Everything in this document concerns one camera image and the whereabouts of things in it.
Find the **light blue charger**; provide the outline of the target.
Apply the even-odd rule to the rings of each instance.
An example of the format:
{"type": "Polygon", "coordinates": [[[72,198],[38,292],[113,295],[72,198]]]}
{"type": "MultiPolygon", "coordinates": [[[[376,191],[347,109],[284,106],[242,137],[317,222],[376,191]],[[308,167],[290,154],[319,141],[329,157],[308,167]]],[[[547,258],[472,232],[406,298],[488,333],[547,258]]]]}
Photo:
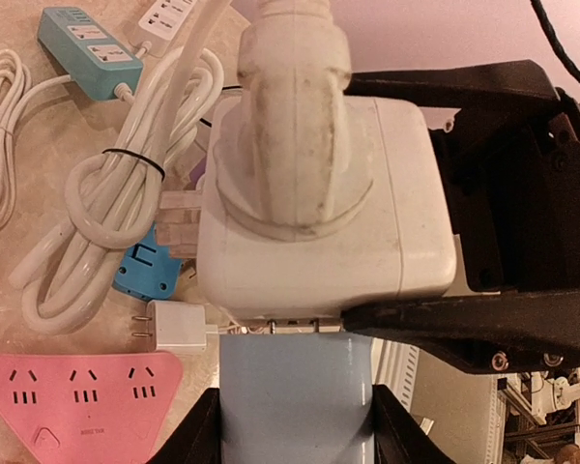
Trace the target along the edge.
{"type": "Polygon", "coordinates": [[[224,335],[225,463],[372,463],[371,340],[349,333],[224,335]]]}

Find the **white usb charger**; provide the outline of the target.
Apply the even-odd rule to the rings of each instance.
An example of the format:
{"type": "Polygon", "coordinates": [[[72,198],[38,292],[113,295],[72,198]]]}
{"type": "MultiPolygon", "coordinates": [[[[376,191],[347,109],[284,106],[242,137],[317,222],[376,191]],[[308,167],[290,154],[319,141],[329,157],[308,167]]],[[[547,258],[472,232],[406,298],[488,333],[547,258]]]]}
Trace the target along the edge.
{"type": "Polygon", "coordinates": [[[199,355],[206,350],[209,338],[218,335],[218,325],[206,320],[202,304],[151,300],[144,312],[131,320],[135,324],[131,335],[143,340],[148,353],[199,355]]]}

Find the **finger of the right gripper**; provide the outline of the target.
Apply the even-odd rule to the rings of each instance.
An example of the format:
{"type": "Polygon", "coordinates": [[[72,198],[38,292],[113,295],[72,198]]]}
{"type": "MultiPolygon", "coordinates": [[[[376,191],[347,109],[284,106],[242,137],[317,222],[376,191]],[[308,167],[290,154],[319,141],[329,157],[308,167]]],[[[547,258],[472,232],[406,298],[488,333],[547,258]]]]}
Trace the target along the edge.
{"type": "Polygon", "coordinates": [[[356,72],[345,94],[415,104],[552,104],[560,100],[545,70],[532,60],[446,70],[356,72]]]}
{"type": "Polygon", "coordinates": [[[580,289],[370,302],[344,310],[342,326],[463,372],[580,367],[580,289]]]}

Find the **white cartoon charger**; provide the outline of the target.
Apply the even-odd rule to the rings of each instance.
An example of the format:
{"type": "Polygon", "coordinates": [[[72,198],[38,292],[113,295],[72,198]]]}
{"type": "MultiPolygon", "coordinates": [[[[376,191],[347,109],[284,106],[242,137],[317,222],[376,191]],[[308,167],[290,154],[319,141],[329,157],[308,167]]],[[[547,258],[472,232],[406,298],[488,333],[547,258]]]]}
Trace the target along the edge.
{"type": "Polygon", "coordinates": [[[213,117],[202,192],[197,279],[206,300],[244,325],[335,319],[378,299],[439,297],[456,251],[422,111],[382,98],[346,99],[349,155],[325,184],[295,183],[264,215],[263,177],[247,146],[248,107],[222,101],[213,117]],[[305,221],[293,215],[307,213],[305,221]]]}

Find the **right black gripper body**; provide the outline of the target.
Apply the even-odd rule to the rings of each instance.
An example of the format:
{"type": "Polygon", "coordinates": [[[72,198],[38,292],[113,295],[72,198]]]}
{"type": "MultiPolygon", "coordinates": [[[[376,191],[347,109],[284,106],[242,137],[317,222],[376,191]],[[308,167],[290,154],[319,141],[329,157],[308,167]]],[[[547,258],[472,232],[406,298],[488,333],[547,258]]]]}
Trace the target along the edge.
{"type": "Polygon", "coordinates": [[[429,133],[475,292],[580,288],[580,105],[557,96],[494,130],[462,110],[429,133]]]}

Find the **pink triangular power socket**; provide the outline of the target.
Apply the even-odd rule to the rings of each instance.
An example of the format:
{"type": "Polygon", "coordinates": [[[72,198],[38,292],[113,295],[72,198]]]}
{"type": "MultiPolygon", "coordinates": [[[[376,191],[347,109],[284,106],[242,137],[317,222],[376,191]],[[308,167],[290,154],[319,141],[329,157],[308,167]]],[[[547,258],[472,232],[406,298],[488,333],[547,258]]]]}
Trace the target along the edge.
{"type": "Polygon", "coordinates": [[[41,463],[145,463],[182,377],[165,352],[0,354],[0,416],[41,463]]]}

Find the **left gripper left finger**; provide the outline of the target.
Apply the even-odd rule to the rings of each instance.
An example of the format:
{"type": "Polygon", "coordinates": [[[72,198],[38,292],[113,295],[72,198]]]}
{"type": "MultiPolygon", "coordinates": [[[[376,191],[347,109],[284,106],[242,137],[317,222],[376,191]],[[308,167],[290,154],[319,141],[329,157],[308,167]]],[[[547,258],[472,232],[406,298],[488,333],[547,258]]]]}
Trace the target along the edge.
{"type": "Polygon", "coordinates": [[[221,462],[219,388],[208,388],[147,463],[220,464],[221,462]]]}

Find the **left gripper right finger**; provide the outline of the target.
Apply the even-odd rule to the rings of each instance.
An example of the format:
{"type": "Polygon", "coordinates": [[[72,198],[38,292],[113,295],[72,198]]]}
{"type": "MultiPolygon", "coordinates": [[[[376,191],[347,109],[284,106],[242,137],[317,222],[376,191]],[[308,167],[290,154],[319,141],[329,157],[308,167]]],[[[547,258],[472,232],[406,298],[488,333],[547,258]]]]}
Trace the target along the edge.
{"type": "Polygon", "coordinates": [[[452,464],[386,385],[374,386],[375,462],[452,464]]]}

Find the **blue square plug adapter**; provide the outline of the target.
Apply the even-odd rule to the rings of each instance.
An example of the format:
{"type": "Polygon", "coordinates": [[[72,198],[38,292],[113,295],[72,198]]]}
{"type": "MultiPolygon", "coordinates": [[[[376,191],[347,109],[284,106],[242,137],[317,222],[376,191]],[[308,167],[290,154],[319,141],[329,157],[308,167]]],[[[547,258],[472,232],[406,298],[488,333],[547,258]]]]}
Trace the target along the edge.
{"type": "Polygon", "coordinates": [[[174,294],[183,261],[170,256],[169,247],[156,241],[156,224],[127,249],[112,287],[138,300],[169,300],[174,294]]]}

